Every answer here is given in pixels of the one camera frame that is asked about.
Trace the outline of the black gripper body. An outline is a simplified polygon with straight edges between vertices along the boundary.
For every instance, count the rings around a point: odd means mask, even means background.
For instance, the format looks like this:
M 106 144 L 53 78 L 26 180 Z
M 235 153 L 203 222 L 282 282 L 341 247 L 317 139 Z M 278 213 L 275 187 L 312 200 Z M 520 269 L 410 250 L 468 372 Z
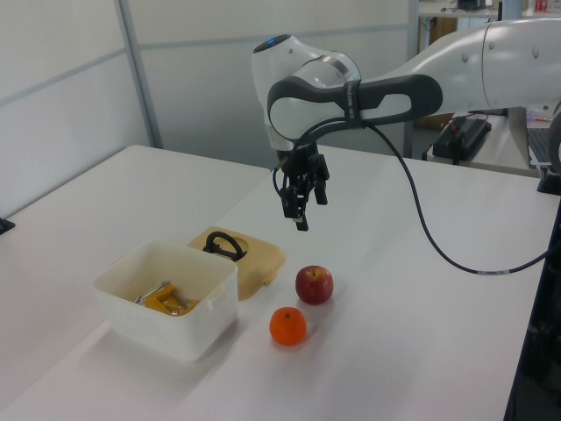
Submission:
M 308 174 L 319 175 L 323 180 L 330 179 L 324 155 L 319 153 L 316 142 L 300 146 L 294 152 L 280 151 L 280 160 L 284 158 L 288 162 L 282 167 L 282 171 L 290 180 Z

